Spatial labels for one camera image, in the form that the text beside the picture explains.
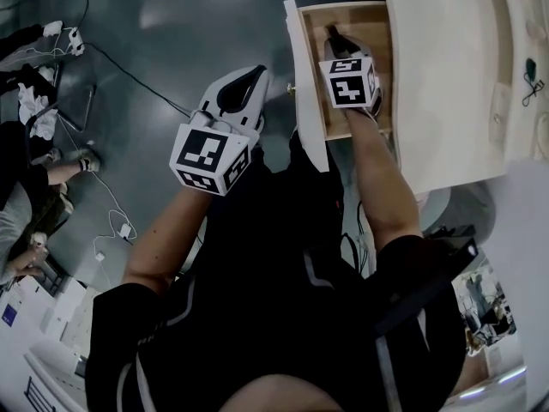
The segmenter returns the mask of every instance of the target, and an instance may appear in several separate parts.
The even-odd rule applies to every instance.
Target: white box
[[[190,188],[225,196],[249,166],[249,137],[182,124],[170,168]]]
[[[379,89],[371,58],[336,59],[319,65],[334,108],[371,107]]]

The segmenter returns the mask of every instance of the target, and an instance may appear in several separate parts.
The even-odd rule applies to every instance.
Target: dark gray floor
[[[293,55],[283,1],[90,0],[81,33],[84,41],[100,46],[145,83],[189,109],[196,107],[213,80],[244,66],[265,64],[272,81],[262,141],[266,162],[278,171],[287,165],[287,139],[295,126],[294,102],[286,94],[287,83],[293,81]],[[302,6],[339,1],[349,0],[297,0]],[[8,19],[0,21],[0,30],[8,33],[58,19],[74,26],[84,7],[85,0],[27,0],[15,18],[3,15]],[[142,233],[180,188],[168,159],[185,117],[91,47],[67,67],[63,77],[65,86],[82,81],[96,82],[98,92],[87,132],[73,137],[78,144],[94,141],[93,148],[104,161],[100,176]],[[70,108],[75,117],[81,112],[77,104]],[[70,148],[60,126],[55,142]],[[337,143],[333,150],[337,160],[345,161],[341,168],[348,184],[348,143]],[[52,254],[77,279],[106,288],[92,240],[110,232],[107,213],[114,203],[91,175],[82,175],[69,186],[76,212],[52,237]],[[113,220],[115,228],[123,221],[116,216]],[[98,247],[106,254],[107,274],[118,282],[129,245],[121,239],[101,239]]]

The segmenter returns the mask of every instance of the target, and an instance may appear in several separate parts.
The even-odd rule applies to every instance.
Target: sticker
[[[227,137],[192,130],[185,141],[178,164],[215,173],[225,149]]]
[[[329,80],[334,90],[337,106],[366,103],[365,87],[362,76],[345,76]]]
[[[10,304],[6,305],[6,309],[3,311],[2,320],[11,327],[14,324],[17,311]]]
[[[210,179],[209,177],[203,177],[202,175],[194,173],[184,173],[183,171],[179,170],[178,173],[183,180],[183,183],[188,186],[213,192],[215,194],[219,194],[220,192],[220,190],[217,188],[217,185],[215,184],[215,181],[213,179]]]
[[[329,73],[360,72],[361,70],[361,59],[344,59],[342,61],[334,61]]]
[[[248,157],[248,148],[244,148],[244,151],[240,153],[240,156],[232,163],[231,167],[223,174],[225,180],[225,187],[229,191],[238,178],[242,175],[246,167],[250,164],[250,158]]]
[[[368,69],[368,86],[370,88],[370,99],[374,97],[376,93],[376,76],[374,75],[374,66],[371,65]]]

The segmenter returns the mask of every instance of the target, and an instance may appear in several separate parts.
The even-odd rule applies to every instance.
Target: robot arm
[[[251,161],[259,141],[268,88],[263,66],[237,70],[214,82],[190,122],[179,126],[170,168],[191,188],[225,196]]]

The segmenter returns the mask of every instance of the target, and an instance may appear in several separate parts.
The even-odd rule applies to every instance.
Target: wooden drawer
[[[298,8],[285,2],[295,63],[295,95],[299,137],[320,172],[329,170],[325,141],[350,137],[347,120],[334,109],[318,63],[324,61],[326,27],[358,39],[371,48],[383,90],[380,128],[392,131],[393,47],[385,2],[335,3]]]

